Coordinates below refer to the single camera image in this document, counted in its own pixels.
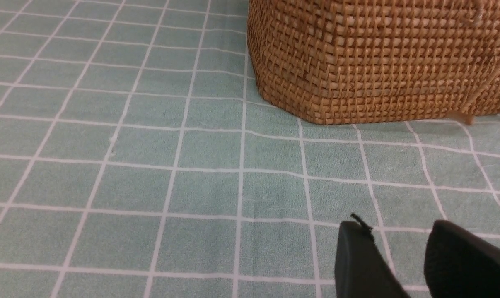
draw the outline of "rattan basket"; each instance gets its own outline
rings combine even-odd
[[[261,96],[316,124],[500,113],[500,0],[250,0]]]

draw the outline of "terrycloth mat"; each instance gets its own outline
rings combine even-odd
[[[0,0],[0,298],[333,298],[352,211],[414,297],[435,219],[500,246],[500,116],[301,122],[247,6]]]

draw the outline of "grid pattern rug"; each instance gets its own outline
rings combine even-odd
[[[246,0],[0,0],[0,298],[333,298],[352,211],[415,298],[435,219],[500,246],[500,115],[265,103]]]

